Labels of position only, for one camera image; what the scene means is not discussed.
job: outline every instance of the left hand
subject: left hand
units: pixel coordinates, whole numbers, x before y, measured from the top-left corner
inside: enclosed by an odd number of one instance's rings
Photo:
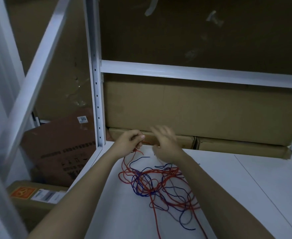
[[[139,130],[126,131],[114,142],[106,154],[119,160],[129,155],[135,148],[140,149],[144,139],[145,135]]]

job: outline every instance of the barcode label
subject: barcode label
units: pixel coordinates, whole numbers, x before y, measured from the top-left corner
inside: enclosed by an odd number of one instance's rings
[[[86,116],[77,117],[79,123],[86,123],[88,122]]]
[[[45,189],[39,189],[39,191],[31,198],[31,200],[57,204],[63,196],[66,194],[66,191],[51,191]]]

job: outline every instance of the forearm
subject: forearm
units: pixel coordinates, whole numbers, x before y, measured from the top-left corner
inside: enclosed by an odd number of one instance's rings
[[[274,238],[190,156],[181,158],[177,166],[185,176],[218,239]]]
[[[28,238],[84,238],[115,162],[116,159],[104,154]]]

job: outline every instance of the red string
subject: red string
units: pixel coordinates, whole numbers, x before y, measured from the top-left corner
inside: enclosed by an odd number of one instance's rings
[[[156,228],[157,228],[157,233],[158,233],[158,238],[161,239],[160,233],[159,233],[159,227],[158,227],[158,221],[157,221],[157,215],[156,215],[156,210],[155,210],[155,199],[156,196],[153,198],[152,197],[152,193],[159,193],[160,194],[160,199],[161,201],[163,201],[166,205],[168,206],[172,206],[172,207],[178,207],[180,209],[184,209],[184,210],[191,210],[192,214],[194,215],[200,229],[202,230],[202,232],[204,233],[204,236],[206,239],[208,239],[204,229],[202,228],[196,214],[195,214],[195,210],[199,209],[200,207],[198,206],[198,202],[194,202],[193,200],[195,199],[195,196],[193,195],[192,191],[190,191],[190,193],[187,196],[188,201],[187,202],[180,202],[175,200],[166,190],[165,190],[165,185],[168,182],[168,180],[171,180],[172,178],[177,178],[181,181],[183,181],[185,184],[188,185],[187,181],[185,181],[182,177],[180,178],[179,176],[182,175],[181,171],[179,170],[178,167],[172,167],[169,170],[161,170],[161,169],[149,169],[143,172],[137,171],[135,169],[131,169],[129,167],[129,164],[134,160],[134,157],[136,155],[136,152],[140,152],[139,150],[137,150],[136,148],[134,149],[134,155],[132,157],[132,159],[128,162],[125,163],[125,157],[122,161],[121,167],[122,167],[122,171],[118,174],[118,178],[125,184],[131,184],[133,187],[133,183],[134,180],[132,179],[132,177],[134,178],[138,178],[138,183],[140,185],[142,185],[142,188],[140,186],[136,187],[136,190],[138,191],[139,194],[143,194],[144,196],[148,195],[150,197],[150,203],[151,203],[151,207],[154,210],[154,215],[155,215],[155,221],[156,221]],[[149,174],[153,174],[153,173],[160,173],[163,175],[164,180],[162,181],[158,181],[155,178],[152,178],[150,181],[145,179],[144,175],[149,176]],[[166,200],[164,200],[164,196],[161,192],[161,190],[165,193],[166,196],[169,197],[169,199],[172,202],[168,202]]]

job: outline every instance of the orange label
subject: orange label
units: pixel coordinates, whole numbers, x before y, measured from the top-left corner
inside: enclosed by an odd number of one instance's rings
[[[20,199],[28,199],[36,190],[37,189],[35,188],[20,186],[15,191],[13,191],[10,196],[14,198],[20,198]]]

